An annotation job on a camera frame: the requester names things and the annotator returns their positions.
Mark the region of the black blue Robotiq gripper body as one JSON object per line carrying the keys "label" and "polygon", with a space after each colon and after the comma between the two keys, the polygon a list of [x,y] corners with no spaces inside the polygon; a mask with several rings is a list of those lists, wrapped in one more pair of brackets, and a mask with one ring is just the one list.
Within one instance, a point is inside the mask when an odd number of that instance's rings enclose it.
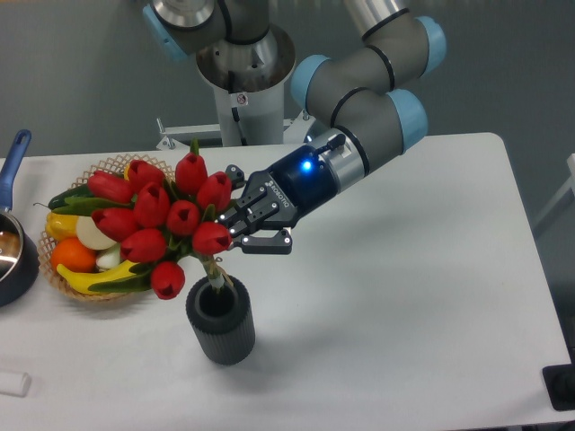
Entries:
{"label": "black blue Robotiq gripper body", "polygon": [[233,213],[233,235],[293,227],[335,196],[335,178],[318,151],[302,145],[250,175]]}

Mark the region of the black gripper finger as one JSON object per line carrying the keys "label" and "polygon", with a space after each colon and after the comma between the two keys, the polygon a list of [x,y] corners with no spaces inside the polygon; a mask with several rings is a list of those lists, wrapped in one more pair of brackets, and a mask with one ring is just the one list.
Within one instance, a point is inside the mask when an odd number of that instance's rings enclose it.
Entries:
{"label": "black gripper finger", "polygon": [[231,181],[232,191],[243,189],[246,185],[244,171],[235,164],[229,164],[225,170],[226,176]]}
{"label": "black gripper finger", "polygon": [[292,247],[290,231],[284,228],[271,236],[241,234],[232,240],[229,249],[239,249],[244,254],[288,255]]}

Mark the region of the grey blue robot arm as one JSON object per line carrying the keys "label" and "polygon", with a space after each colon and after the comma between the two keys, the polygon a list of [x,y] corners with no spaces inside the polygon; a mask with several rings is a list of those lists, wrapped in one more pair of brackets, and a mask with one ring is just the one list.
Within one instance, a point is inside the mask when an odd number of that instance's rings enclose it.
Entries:
{"label": "grey blue robot arm", "polygon": [[403,89],[443,61],[441,27],[401,1],[349,1],[363,45],[342,60],[296,59],[265,1],[152,1],[146,23],[164,52],[194,57],[212,87],[224,145],[279,144],[284,95],[321,122],[321,135],[249,177],[218,221],[250,254],[288,254],[289,229],[343,190],[404,154],[428,132],[420,101]]}

